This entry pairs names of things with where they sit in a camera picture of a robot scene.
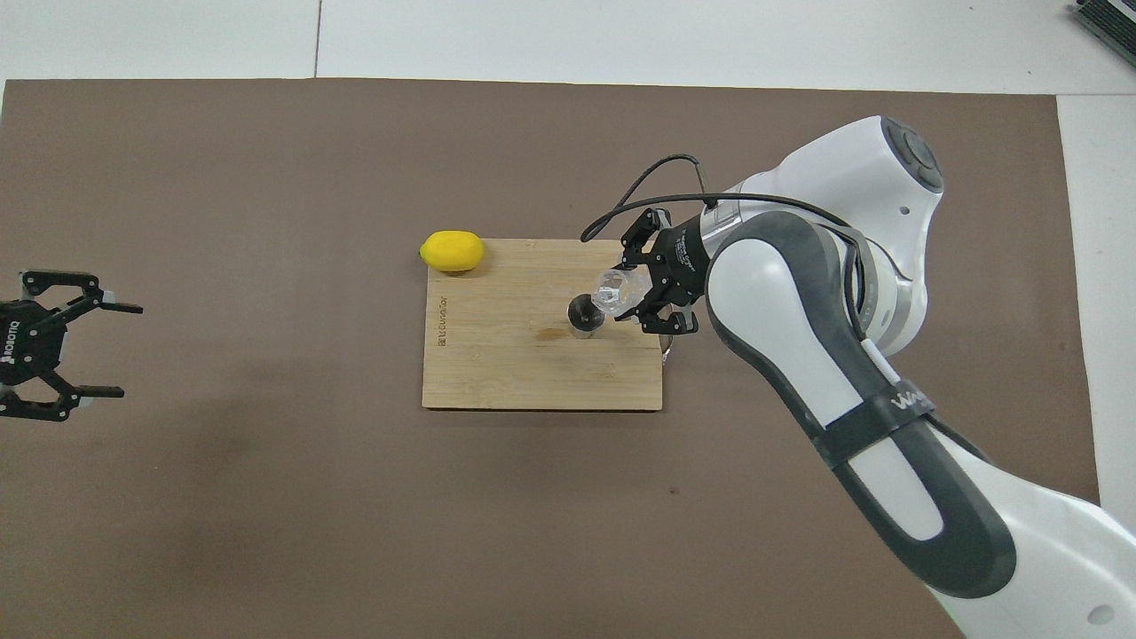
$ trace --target yellow lemon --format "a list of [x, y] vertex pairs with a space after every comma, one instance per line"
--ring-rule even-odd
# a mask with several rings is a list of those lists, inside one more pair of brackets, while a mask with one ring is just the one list
[[485, 244], [469, 231], [437, 231], [426, 238], [418, 255], [438, 271], [469, 271], [485, 256]]

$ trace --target black band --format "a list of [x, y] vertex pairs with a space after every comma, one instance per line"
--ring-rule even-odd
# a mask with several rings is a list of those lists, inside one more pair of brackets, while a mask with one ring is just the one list
[[934, 409], [935, 405], [922, 391], [902, 380], [837, 417], [812, 438], [812, 445], [825, 464], [835, 468]]

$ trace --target bamboo cutting board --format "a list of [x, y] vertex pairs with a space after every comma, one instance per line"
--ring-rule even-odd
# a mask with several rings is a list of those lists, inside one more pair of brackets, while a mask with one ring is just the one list
[[503, 410], [659, 410], [659, 339], [610, 318], [573, 335], [568, 302], [620, 252], [595, 240], [485, 240], [477, 268], [427, 268], [423, 406]]

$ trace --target brown surface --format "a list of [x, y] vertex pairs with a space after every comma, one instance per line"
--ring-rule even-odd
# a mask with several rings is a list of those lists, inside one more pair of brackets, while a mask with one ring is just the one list
[[566, 314], [567, 300], [593, 290], [596, 276], [619, 262], [619, 242], [484, 242], [485, 258], [473, 271], [449, 275], [424, 268], [423, 406], [662, 408], [658, 337], [630, 322], [607, 322], [578, 340]]
[[84, 318], [61, 368], [126, 399], [0, 423], [0, 636], [959, 637], [710, 330], [661, 413], [419, 406], [429, 232], [573, 238], [662, 155], [725, 188], [877, 113], [947, 177], [893, 363], [1095, 500], [1052, 98], [9, 82], [3, 290], [90, 269], [147, 314]]

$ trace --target black cable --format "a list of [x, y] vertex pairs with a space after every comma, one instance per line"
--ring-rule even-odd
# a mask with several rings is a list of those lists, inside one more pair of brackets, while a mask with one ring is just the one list
[[[674, 153], [665, 158], [661, 158], [651, 166], [646, 167], [646, 171], [641, 173], [640, 176], [635, 180], [635, 182], [632, 183], [630, 188], [627, 189], [627, 192], [624, 193], [624, 197], [619, 198], [619, 201], [616, 202], [615, 208], [624, 206], [627, 202], [627, 199], [632, 197], [632, 193], [635, 192], [635, 189], [638, 189], [640, 184], [642, 184], [643, 181], [646, 180], [649, 175], [654, 173], [654, 169], [667, 164], [668, 161], [675, 161], [675, 160], [686, 160], [692, 165], [694, 165], [694, 173], [699, 177], [699, 189], [701, 189], [702, 192], [704, 193], [707, 191], [707, 176], [702, 172], [702, 163], [699, 161], [699, 158], [686, 153]], [[705, 200], [705, 202], [707, 202], [707, 208], [713, 208], [718, 204], [715, 200], [709, 200], [709, 199]]]
[[[868, 334], [864, 333], [863, 326], [860, 325], [860, 313], [855, 302], [857, 298], [852, 292], [852, 276], [858, 272], [862, 273], [862, 269], [863, 263], [860, 262], [860, 247], [855, 242], [849, 242], [847, 249], [844, 251], [844, 306], [849, 312], [849, 322], [852, 324], [852, 331], [855, 332], [855, 338], [860, 341], [868, 339]], [[863, 283], [863, 275], [860, 275], [860, 282]]]
[[774, 202], [779, 205], [786, 205], [804, 209], [811, 214], [819, 215], [825, 219], [836, 224], [837, 226], [849, 226], [847, 222], [844, 222], [836, 215], [828, 213], [827, 210], [811, 205], [802, 200], [795, 200], [793, 198], [785, 198], [782, 196], [770, 196], [766, 193], [678, 193], [674, 196], [660, 196], [657, 198], [648, 198], [645, 200], [637, 200], [634, 202], [619, 205], [616, 208], [609, 210], [608, 213], [601, 215], [584, 229], [584, 232], [579, 235], [579, 241], [587, 242], [595, 239], [603, 231], [603, 227], [608, 225], [609, 222], [615, 219], [615, 217], [621, 213], [626, 213], [634, 208], [648, 207], [663, 202], [691, 202], [691, 201], [705, 201], [708, 199], [713, 200], [741, 200], [741, 201], [757, 201], [757, 202]]
[[[855, 238], [838, 229], [832, 226], [825, 226], [825, 229], [847, 244], [847, 249], [844, 251], [844, 307], [847, 309], [852, 331], [858, 340], [863, 341], [868, 339], [868, 333], [860, 324], [860, 312], [863, 310], [864, 298], [863, 258], [860, 255], [860, 244]], [[859, 287], [854, 292], [852, 290], [853, 274], [859, 277]]]
[[927, 420], [927, 422], [930, 423], [930, 425], [934, 426], [935, 430], [937, 430], [938, 432], [941, 432], [944, 435], [946, 435], [946, 439], [950, 439], [954, 443], [958, 443], [967, 453], [974, 455], [975, 457], [978, 457], [979, 459], [982, 459], [983, 462], [986, 462], [987, 464], [989, 464], [992, 466], [995, 465], [994, 462], [989, 458], [989, 456], [987, 456], [986, 453], [983, 453], [982, 448], [978, 448], [977, 446], [975, 446], [974, 442], [971, 442], [969, 439], [967, 439], [966, 437], [963, 437], [963, 434], [960, 433], [959, 431], [957, 431], [957, 430], [952, 429], [951, 426], [946, 425], [946, 423], [943, 422], [943, 420], [938, 418], [938, 415], [936, 415], [934, 413], [928, 413], [928, 414], [924, 415], [924, 418]]

